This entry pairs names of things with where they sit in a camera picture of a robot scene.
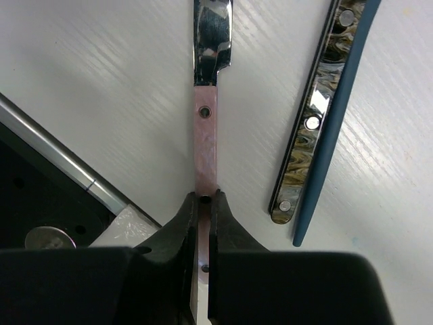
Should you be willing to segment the knife with pink handle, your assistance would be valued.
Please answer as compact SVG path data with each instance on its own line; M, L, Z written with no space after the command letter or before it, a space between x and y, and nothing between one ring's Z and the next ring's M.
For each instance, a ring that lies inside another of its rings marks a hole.
M193 161L198 224L191 309L197 324L204 319L207 306L211 206L219 188L217 77L231 64L232 29L232 1L193 2Z

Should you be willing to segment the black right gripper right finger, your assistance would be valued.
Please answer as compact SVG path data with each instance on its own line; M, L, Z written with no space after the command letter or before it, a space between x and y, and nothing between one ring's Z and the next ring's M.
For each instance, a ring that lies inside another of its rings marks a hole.
M213 324L391 324L382 285L352 253L269 251L212 201L208 318Z

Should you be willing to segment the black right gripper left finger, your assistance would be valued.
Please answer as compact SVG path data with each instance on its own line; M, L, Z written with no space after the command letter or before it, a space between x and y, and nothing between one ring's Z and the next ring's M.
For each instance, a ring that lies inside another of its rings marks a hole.
M134 248L1 252L2 324L193 324L198 200Z

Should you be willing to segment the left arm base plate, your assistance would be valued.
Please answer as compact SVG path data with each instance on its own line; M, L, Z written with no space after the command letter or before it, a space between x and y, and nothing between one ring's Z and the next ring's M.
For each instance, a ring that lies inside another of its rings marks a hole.
M89 246L115 216L1 126L1 248Z

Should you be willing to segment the dark blue plastic knife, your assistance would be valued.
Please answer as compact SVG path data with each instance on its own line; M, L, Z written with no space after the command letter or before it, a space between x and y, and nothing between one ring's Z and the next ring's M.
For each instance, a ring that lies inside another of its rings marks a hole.
M296 225L292 241L295 247L302 245L315 212L344 120L346 107L355 81L363 48L380 3L380 0L369 0L366 2L365 9L363 10L355 33L353 45L343 68L336 94L332 100L330 112L325 118L317 152L313 157L312 170L307 177L306 188L303 191L298 214L296 216Z

